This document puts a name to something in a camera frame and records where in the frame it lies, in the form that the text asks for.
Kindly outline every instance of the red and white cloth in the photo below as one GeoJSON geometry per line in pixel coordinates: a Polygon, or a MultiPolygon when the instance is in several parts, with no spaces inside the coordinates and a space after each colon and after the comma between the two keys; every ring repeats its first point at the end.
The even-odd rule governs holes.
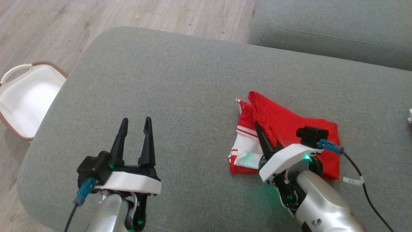
{"type": "MultiPolygon", "coordinates": [[[[287,147],[300,143],[296,130],[300,127],[314,126],[329,131],[328,140],[340,145],[337,125],[321,118],[304,118],[285,107],[271,101],[258,92],[249,92],[250,104],[236,99],[240,116],[236,129],[237,137],[228,156],[231,173],[258,173],[262,149],[255,131],[257,121],[265,131],[270,142],[287,147]]],[[[331,151],[323,151],[319,158],[323,162],[323,178],[339,178],[339,156],[331,151]]]]}

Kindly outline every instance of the basket handle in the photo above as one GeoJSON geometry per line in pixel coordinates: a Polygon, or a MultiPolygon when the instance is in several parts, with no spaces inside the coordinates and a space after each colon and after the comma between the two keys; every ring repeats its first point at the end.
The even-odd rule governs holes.
{"type": "Polygon", "coordinates": [[[22,64],[22,65],[19,65],[19,66],[16,66],[16,67],[10,69],[9,71],[6,72],[6,74],[4,74],[3,78],[1,78],[0,84],[1,84],[1,85],[7,84],[7,83],[5,83],[6,79],[7,79],[13,72],[15,72],[15,71],[17,71],[17,70],[19,70],[19,69],[23,69],[23,68],[29,68],[29,70],[28,70],[27,72],[25,72],[24,74],[22,74],[21,76],[16,77],[14,80],[17,80],[17,79],[21,78],[22,76],[24,76],[26,73],[30,72],[30,71],[31,71],[31,68],[33,68],[33,66],[32,66],[31,64],[22,64]]]}

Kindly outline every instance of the wooden floor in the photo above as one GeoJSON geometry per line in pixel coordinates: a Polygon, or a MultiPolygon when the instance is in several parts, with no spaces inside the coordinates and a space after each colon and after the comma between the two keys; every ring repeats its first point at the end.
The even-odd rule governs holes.
{"type": "MultiPolygon", "coordinates": [[[[0,75],[37,61],[70,74],[92,40],[116,26],[246,43],[256,2],[0,0],[0,75]]],[[[0,231],[52,231],[28,216],[17,197],[16,177],[29,145],[0,125],[0,231]]]]}

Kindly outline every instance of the blue cable plug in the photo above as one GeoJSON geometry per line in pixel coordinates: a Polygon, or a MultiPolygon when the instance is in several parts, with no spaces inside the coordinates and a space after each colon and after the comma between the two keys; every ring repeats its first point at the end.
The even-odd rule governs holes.
{"type": "Polygon", "coordinates": [[[336,145],[333,142],[327,141],[325,139],[321,139],[319,141],[318,147],[320,149],[325,149],[325,150],[330,150],[333,151],[334,153],[340,155],[343,153],[343,147],[336,145]]]}
{"type": "Polygon", "coordinates": [[[81,207],[86,200],[87,195],[89,195],[96,186],[96,180],[89,177],[87,178],[83,184],[80,186],[76,198],[73,200],[73,203],[81,207]]]}

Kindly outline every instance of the gray fabric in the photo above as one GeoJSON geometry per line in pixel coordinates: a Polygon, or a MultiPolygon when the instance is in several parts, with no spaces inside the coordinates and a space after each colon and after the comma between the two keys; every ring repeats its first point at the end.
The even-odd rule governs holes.
{"type": "Polygon", "coordinates": [[[409,0],[260,0],[250,44],[412,70],[409,0]]]}
{"type": "MultiPolygon", "coordinates": [[[[376,208],[395,231],[412,231],[411,84],[411,72],[382,66],[115,28],[90,45],[53,102],[23,161],[19,196],[29,214],[61,231],[83,158],[109,150],[128,117],[124,159],[136,164],[151,116],[162,194],[148,201],[145,231],[299,231],[274,187],[229,172],[235,99],[256,90],[302,116],[336,122],[376,208]]],[[[344,158],[341,176],[357,178],[344,158]]],[[[361,187],[332,185],[370,231],[386,231],[361,187]]],[[[72,231],[85,229],[98,199],[78,209],[72,231]]]]}

